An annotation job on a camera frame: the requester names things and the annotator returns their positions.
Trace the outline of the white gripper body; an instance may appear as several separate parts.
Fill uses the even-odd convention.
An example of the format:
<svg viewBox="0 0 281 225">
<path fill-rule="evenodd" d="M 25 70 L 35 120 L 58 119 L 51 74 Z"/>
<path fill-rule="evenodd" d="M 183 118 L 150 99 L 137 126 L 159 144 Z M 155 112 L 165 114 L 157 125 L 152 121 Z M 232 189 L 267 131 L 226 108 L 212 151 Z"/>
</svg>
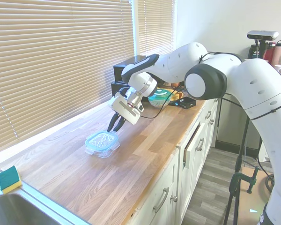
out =
<svg viewBox="0 0 281 225">
<path fill-rule="evenodd" d="M 141 115 L 140 112 L 132 107 L 128 103 L 128 100 L 119 93 L 108 101 L 108 106 L 133 125 L 137 123 Z"/>
</svg>

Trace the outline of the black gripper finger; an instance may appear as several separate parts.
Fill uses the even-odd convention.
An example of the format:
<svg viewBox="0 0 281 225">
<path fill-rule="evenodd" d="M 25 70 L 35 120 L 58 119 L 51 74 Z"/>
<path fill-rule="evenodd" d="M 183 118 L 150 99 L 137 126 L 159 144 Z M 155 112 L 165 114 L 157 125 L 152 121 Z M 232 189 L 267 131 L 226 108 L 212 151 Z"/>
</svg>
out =
<svg viewBox="0 0 281 225">
<path fill-rule="evenodd" d="M 114 132 L 118 132 L 118 131 L 122 128 L 122 126 L 124 125 L 125 121 L 126 121 L 126 119 L 121 116 L 121 117 L 120 117 L 120 120 L 119 120 L 119 122 L 118 122 L 118 124 L 117 124 L 116 127 L 113 129 L 113 131 L 114 131 Z"/>
<path fill-rule="evenodd" d="M 111 131 L 114 127 L 115 122 L 118 120 L 118 113 L 114 113 L 113 117 L 110 120 L 107 131 Z"/>
</svg>

